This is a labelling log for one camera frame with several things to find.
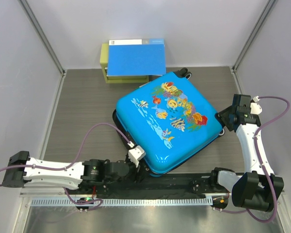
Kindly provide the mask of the blue suitcase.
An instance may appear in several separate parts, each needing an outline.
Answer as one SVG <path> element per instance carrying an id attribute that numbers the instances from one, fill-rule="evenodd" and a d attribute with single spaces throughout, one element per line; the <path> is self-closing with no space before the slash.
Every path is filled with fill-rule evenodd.
<path id="1" fill-rule="evenodd" d="M 146 155 L 149 170 L 177 168 L 225 133 L 217 110 L 190 82 L 187 68 L 166 73 L 120 98 L 115 119 Z"/>

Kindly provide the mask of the blue white box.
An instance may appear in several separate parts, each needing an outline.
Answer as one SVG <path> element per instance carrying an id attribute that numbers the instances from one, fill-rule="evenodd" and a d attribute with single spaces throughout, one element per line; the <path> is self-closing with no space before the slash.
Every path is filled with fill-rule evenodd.
<path id="1" fill-rule="evenodd" d="M 109 40 L 108 76 L 161 76 L 165 73 L 164 39 Z"/>

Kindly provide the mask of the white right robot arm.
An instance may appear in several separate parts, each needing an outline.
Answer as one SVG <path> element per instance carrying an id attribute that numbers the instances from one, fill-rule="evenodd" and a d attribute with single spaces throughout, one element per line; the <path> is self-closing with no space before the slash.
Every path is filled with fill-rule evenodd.
<path id="1" fill-rule="evenodd" d="M 268 163 L 259 115 L 262 107 L 260 97 L 235 94 L 232 104 L 219 112 L 216 118 L 239 139 L 245 172 L 238 176 L 234 171 L 216 167 L 211 172 L 210 189 L 230 192 L 235 207 L 270 212 L 280 196 L 284 181 L 277 177 Z"/>

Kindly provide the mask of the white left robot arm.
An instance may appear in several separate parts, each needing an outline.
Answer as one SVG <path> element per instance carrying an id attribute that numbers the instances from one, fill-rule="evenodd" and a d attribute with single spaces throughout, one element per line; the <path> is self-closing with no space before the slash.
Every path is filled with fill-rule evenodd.
<path id="1" fill-rule="evenodd" d="M 20 151 L 10 157 L 2 186 L 64 187 L 88 194 L 95 186 L 104 186 L 130 178 L 135 180 L 141 171 L 141 160 L 145 155 L 143 149 L 135 147 L 128 151 L 125 160 L 110 162 L 91 159 L 70 165 L 31 158 L 29 152 Z"/>

